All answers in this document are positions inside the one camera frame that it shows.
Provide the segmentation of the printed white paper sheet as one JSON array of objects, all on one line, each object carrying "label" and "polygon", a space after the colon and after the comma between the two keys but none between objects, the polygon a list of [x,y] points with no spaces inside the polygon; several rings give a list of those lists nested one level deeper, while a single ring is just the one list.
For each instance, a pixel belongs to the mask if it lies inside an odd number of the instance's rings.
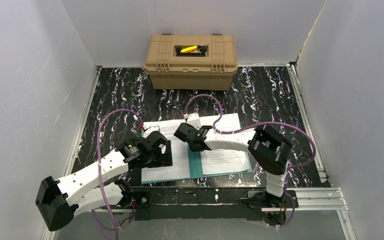
[{"label": "printed white paper sheet", "polygon": [[189,156],[187,143],[174,136],[175,131],[183,119],[148,121],[146,128],[159,127],[159,131],[171,141],[172,166],[143,168],[141,170],[141,183],[159,183],[166,181],[184,180],[190,178]]}]

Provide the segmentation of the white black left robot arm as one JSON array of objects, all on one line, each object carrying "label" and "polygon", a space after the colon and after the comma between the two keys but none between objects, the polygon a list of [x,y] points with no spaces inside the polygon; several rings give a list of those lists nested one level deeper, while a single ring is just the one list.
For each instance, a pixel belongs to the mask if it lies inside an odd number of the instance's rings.
[{"label": "white black left robot arm", "polygon": [[67,176],[44,178],[35,199],[47,228],[54,232],[74,217],[105,206],[100,183],[133,169],[172,166],[172,142],[159,131],[122,141],[101,161]]}]

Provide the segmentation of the teal paper folder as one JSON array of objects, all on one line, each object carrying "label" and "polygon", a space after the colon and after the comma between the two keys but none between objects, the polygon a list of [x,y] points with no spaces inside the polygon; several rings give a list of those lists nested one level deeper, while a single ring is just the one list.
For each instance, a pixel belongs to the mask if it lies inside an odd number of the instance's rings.
[{"label": "teal paper folder", "polygon": [[187,148],[188,148],[189,172],[190,172],[190,178],[187,178],[187,179],[224,176],[224,175],[204,176],[203,170],[202,170],[202,162],[200,158],[201,153],[190,151],[188,144],[187,144]]}]

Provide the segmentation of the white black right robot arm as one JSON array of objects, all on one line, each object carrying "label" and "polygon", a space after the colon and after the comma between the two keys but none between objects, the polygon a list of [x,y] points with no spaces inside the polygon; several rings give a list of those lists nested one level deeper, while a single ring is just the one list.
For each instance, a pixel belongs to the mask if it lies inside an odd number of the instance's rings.
[{"label": "white black right robot arm", "polygon": [[210,125],[196,128],[183,122],[174,136],[187,143],[192,152],[233,150],[247,153],[266,172],[265,191],[280,198],[285,192],[292,143],[273,125],[281,123],[261,122],[238,130],[220,131]]}]

